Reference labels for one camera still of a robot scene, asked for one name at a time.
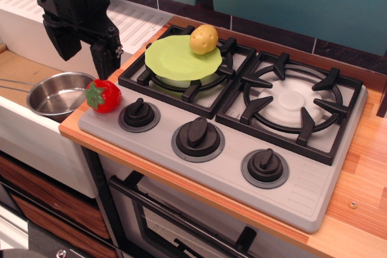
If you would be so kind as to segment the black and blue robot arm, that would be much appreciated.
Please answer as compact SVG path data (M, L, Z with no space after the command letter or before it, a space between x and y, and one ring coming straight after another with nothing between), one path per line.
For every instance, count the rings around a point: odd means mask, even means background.
M119 29L107 15L110 0L37 0L51 43L63 60L90 46L97 75L106 80L120 68L123 47Z

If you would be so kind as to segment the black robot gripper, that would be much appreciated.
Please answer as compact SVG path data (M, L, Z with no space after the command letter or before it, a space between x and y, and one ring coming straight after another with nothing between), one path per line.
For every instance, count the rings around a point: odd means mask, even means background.
M44 9L44 27L64 61L90 44L97 75L107 80L120 68L119 30L107 17L110 0L38 0Z

